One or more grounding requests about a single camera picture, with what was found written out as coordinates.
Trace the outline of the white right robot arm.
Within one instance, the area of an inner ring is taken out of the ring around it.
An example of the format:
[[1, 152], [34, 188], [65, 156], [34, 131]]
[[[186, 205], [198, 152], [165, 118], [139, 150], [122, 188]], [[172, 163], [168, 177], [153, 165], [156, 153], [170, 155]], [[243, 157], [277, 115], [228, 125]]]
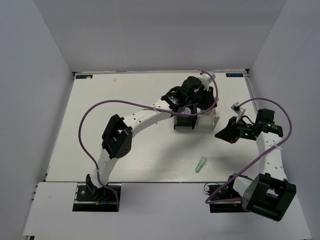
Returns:
[[215, 137], [231, 144], [239, 139], [256, 143], [259, 160], [257, 176], [251, 179], [240, 174], [231, 175], [228, 185], [212, 191], [212, 212], [251, 212], [279, 222], [293, 201], [297, 188], [285, 174], [279, 142], [283, 128], [274, 122], [275, 112], [260, 109], [255, 121], [245, 122], [245, 109], [235, 106], [236, 116], [229, 119], [226, 127]]

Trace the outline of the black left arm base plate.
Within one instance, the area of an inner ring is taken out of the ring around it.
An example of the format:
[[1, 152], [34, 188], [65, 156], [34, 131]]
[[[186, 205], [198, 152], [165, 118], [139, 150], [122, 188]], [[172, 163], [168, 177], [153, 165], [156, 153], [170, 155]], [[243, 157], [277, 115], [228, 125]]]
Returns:
[[118, 212], [118, 205], [112, 191], [102, 188], [93, 196], [85, 184], [79, 184], [75, 191], [73, 212]]

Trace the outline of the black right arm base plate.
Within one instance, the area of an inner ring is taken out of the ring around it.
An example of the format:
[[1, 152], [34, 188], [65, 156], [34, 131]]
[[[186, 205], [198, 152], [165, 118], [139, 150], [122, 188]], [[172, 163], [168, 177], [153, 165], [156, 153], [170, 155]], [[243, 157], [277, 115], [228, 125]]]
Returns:
[[217, 201], [209, 205], [209, 211], [212, 214], [246, 212], [242, 208], [241, 196], [230, 187], [220, 190], [210, 201]]

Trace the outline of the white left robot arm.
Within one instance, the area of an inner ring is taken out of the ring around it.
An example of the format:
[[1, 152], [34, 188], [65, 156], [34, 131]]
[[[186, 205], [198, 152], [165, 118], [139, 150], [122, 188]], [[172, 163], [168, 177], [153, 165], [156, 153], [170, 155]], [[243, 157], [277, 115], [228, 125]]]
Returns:
[[[141, 110], [120, 117], [113, 115], [102, 134], [101, 153], [94, 162], [95, 170], [87, 175], [86, 187], [95, 200], [105, 196], [107, 191], [115, 192], [109, 184], [109, 177], [117, 161], [126, 156], [133, 138], [146, 128], [171, 117], [197, 118], [217, 106], [214, 93], [218, 91], [215, 76], [203, 71], [199, 76], [189, 76], [180, 86], [171, 88], [151, 106], [141, 106]], [[201, 112], [186, 114], [184, 108], [200, 109]]]

